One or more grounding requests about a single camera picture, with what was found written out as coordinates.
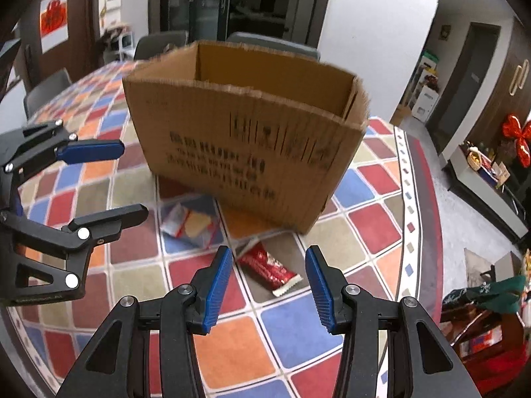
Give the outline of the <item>grey dining chair left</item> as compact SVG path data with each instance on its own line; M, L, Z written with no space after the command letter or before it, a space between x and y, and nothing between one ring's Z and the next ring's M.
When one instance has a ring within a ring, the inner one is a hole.
M46 78L40 84L35 86L24 97L24 110L27 119L32 116L44 105L61 94L72 85L69 73L65 67L58 70L53 75Z

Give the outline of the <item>white storage cabinet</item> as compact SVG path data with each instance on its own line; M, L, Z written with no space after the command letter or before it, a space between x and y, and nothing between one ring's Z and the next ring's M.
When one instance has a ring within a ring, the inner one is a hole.
M429 88L427 85L424 85L411 110L412 116L419 121L426 123L431 116L438 99L438 92Z

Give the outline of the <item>brown cardboard box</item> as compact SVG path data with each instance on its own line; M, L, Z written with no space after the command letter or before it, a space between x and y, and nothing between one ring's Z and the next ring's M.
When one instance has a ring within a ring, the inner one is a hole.
M364 137L359 76L292 52L200 40L123 89L149 169L307 233Z

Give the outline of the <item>colourful checkered tablecloth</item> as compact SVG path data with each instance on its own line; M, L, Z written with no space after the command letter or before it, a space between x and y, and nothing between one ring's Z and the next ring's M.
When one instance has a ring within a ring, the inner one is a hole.
M328 264L378 298L412 296L434 319L441 313L442 238L436 196L420 142L373 118L343 181L309 233L280 229L210 196L154 176L130 120L113 63L47 103L37 121L60 117L81 138L120 138L113 162L54 164L20 194L31 220L61 227L72 218L133 203L148 218L117 242L95 248L86 295L77 301L27 305L7 312L6 327L26 363L29 382L52 396L75 359L123 297L160 298L210 264L222 244L239 250L258 238L295 273L317 245ZM211 246L197 248L161 231L178 203L219 219ZM320 324L306 280L276 298L248 270L235 266L211 333L195 341L209 397L329 397L342 338Z

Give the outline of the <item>white tv cabinet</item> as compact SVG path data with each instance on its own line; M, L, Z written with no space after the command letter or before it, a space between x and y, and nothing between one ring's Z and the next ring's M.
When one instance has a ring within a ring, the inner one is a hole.
M485 171L474 171L465 153L455 149L443 168L449 177L448 190L482 214L514 244L528 234L526 211L509 189L496 189L487 182Z

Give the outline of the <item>red balloon bow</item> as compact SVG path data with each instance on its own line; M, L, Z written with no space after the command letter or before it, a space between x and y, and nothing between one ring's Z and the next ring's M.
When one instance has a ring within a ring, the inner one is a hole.
M501 131L504 138L514 141L518 161L524 168L528 168L531 162L530 121L527 121L524 125L521 125L516 114L508 114L501 125Z

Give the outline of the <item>red fu door poster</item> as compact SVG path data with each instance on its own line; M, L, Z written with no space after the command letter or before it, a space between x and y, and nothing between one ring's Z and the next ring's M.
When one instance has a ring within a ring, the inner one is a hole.
M41 0L39 3L39 39L44 54L68 40L67 0Z

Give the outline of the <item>wooden chair with red cloth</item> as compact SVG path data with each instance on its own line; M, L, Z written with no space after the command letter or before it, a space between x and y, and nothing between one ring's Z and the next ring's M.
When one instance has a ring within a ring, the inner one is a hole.
M502 397L526 370L525 287L526 279L518 275L454 289L443 299L440 329L482 397Z

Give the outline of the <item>grey dining chair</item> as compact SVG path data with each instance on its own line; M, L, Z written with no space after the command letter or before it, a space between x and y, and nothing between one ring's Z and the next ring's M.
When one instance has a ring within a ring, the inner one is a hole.
M134 60L147 60L169 52L174 48L182 48L188 42L188 32L170 31L148 34L139 39L134 53Z
M53 75L46 78L40 84L35 86L24 97L24 110L27 119L32 116L44 105L61 94L72 85L69 73L65 67L58 70Z

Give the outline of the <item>clear bag red stripe pastry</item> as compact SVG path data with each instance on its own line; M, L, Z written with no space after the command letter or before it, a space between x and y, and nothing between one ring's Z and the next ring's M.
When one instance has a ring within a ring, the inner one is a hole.
M178 203L163 219L161 231L173 239L206 249L211 246L219 224L218 218Z

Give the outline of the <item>dark red snack packet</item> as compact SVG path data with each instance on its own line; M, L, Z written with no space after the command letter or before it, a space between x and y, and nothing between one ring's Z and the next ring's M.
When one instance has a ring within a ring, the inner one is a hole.
M257 275L276 298L302 282L301 275L286 268L273 257L258 238L251 239L243 247L237 254L236 261Z

